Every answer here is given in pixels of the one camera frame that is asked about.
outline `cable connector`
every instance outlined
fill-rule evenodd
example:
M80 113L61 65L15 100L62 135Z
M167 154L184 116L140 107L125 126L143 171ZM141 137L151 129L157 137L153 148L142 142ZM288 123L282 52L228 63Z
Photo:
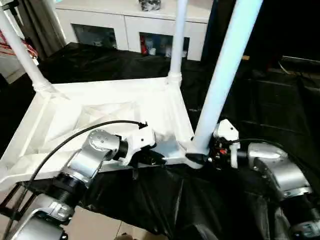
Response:
M143 129L148 126L148 123L147 122L145 122L145 123L139 122L138 126L139 126L139 129Z

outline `black plastic sheet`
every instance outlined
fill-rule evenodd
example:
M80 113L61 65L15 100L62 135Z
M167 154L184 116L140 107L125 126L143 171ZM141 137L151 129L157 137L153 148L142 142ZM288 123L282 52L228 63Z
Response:
M165 77L169 66L170 60L160 56L71 43L41 63L40 69L52 83L74 83ZM194 129L213 69L210 63L182 63L181 92ZM0 92L1 153L33 95L26 75ZM242 63L221 118L228 118L241 137L273 140L299 156L303 171L319 193L319 104L320 89L314 80L261 74ZM275 214L278 204L256 172L216 170L210 165L200 170L177 165L134 171L137 179L133 170L98 174L82 207L170 239L283 237Z

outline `robotic arm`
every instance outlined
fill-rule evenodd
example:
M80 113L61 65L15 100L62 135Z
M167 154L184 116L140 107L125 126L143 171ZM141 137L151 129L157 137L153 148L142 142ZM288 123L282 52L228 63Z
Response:
M313 191L300 168L277 146L252 142L243 151L238 139L236 128L228 120L221 121L213 133L208 160L220 169L237 168L238 162L245 160L273 189L285 215L288 237L320 239L320 214L310 200ZM127 166L136 152L154 145L149 127L123 140L101 129L91 131L82 148L72 155L46 194L36 197L7 239L68 239L60 225L70 222L103 162L117 161Z
M246 163L259 172L279 202L288 238L320 239L320 214L312 201L313 190L301 169L277 146L251 142L247 150L242 151L238 138L236 128L228 120L221 121L213 134L211 161L221 169L227 165L237 168L238 163Z
M126 166L134 153L154 145L155 136L148 126L124 140L101 129L91 131L82 148L54 178L47 193L36 197L6 239L67 240L68 235L60 225L70 222L103 161L119 161Z

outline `white tabletop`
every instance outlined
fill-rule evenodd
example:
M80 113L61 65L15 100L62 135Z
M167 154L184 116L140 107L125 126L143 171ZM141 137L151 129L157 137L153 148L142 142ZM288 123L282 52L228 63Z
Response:
M208 23L214 0L189 0L187 22ZM161 0L161 9L142 11L138 0L63 0L57 9L174 20L177 0Z

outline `white pipe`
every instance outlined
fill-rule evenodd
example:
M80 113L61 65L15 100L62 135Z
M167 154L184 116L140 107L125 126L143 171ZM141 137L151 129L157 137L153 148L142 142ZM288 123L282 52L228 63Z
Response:
M168 74L169 82L181 85L181 61L185 40L185 19L187 15L188 0L178 0L176 3L175 33L172 41L171 63Z
M238 70L263 0L237 0L205 97L192 152L207 154L210 138Z
M14 28L10 24L9 20L2 7L0 6L0 30L2 31L10 47L13 49L16 57L24 67L24 70L28 73L32 80L32 86L35 91L51 91L54 92L54 88L51 83L44 78L39 68L33 62L29 56L27 49L21 42L20 37L17 36Z

